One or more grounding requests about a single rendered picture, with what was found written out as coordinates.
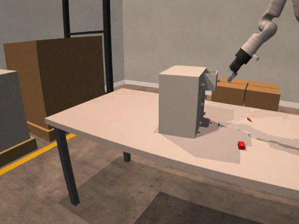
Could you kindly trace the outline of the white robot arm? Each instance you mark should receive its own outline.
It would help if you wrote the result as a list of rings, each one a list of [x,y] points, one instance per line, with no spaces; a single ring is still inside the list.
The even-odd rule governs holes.
[[[258,23],[258,29],[261,31],[261,33],[259,34],[254,33],[248,39],[248,42],[250,42],[257,49],[259,49],[264,42],[266,42],[274,34],[276,34],[277,25],[274,22],[272,22],[272,19],[274,17],[277,18],[281,15],[281,12],[284,8],[286,1],[287,0],[270,1],[267,11],[264,13],[264,15],[261,17]],[[293,3],[295,17],[299,22],[299,0],[292,0],[292,3]]]

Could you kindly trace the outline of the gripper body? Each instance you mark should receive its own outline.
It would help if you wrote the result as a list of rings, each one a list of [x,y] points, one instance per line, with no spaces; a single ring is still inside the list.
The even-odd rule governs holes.
[[[243,64],[247,64],[252,57],[256,60],[259,60],[259,57],[255,54],[256,52],[257,48],[247,41],[237,52],[237,54],[235,55],[236,58],[232,62],[232,64],[230,64],[229,68],[237,73],[240,67]]]

